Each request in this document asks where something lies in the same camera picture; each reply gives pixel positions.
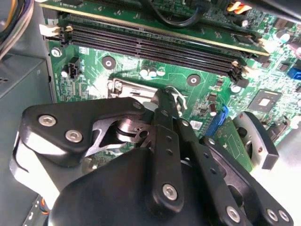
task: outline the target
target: black connector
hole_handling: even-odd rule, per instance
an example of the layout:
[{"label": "black connector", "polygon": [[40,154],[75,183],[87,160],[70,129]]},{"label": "black connector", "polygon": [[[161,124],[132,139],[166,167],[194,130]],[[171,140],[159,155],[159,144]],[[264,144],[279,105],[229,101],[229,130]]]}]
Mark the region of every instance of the black connector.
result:
[{"label": "black connector", "polygon": [[71,79],[76,79],[79,76],[79,58],[72,57],[68,63],[68,75]]}]

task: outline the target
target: yellow wire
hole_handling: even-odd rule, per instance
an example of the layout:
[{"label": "yellow wire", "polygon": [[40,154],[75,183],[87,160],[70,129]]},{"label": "yellow wire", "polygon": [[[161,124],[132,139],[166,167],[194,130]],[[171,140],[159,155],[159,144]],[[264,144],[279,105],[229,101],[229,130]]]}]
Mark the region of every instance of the yellow wire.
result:
[{"label": "yellow wire", "polygon": [[248,10],[252,9],[251,6],[247,6],[247,5],[244,5],[242,7],[238,7],[236,10],[234,10],[234,13],[236,14],[242,14]]},{"label": "yellow wire", "polygon": [[7,19],[7,21],[4,25],[4,29],[6,29],[9,25],[9,23],[11,22],[11,20],[13,18],[14,11],[15,11],[15,7],[16,7],[16,0],[11,0],[11,7],[10,7],[9,14],[8,14],[8,19]]},{"label": "yellow wire", "polygon": [[231,4],[231,6],[229,6],[229,7],[227,8],[227,11],[228,11],[228,12],[234,11],[235,9],[237,9],[237,8],[239,7],[240,4],[241,4],[240,1],[237,1],[237,2],[235,2],[234,4]]}]

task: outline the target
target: orange wire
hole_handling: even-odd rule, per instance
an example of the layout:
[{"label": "orange wire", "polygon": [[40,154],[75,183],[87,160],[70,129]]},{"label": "orange wire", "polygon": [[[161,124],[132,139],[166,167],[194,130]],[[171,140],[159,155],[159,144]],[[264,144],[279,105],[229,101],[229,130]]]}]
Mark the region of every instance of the orange wire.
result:
[{"label": "orange wire", "polygon": [[45,206],[45,199],[44,198],[42,198],[41,204],[42,204],[43,207]]}]

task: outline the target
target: motherboard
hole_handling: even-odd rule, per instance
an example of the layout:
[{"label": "motherboard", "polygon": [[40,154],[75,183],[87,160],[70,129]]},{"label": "motherboard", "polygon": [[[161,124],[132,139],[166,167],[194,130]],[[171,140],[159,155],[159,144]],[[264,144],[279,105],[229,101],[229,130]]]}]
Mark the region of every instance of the motherboard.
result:
[{"label": "motherboard", "polygon": [[[152,2],[171,20],[195,11],[193,0]],[[248,171],[253,166],[234,117],[252,112],[275,145],[298,128],[298,24],[254,8],[231,11],[235,3],[224,0],[211,1],[200,22],[185,29],[162,25],[136,0],[47,0],[41,6],[55,102],[130,96],[143,103],[157,89],[171,89],[179,116],[196,135],[221,140]],[[94,157],[103,164],[133,146]]]}]

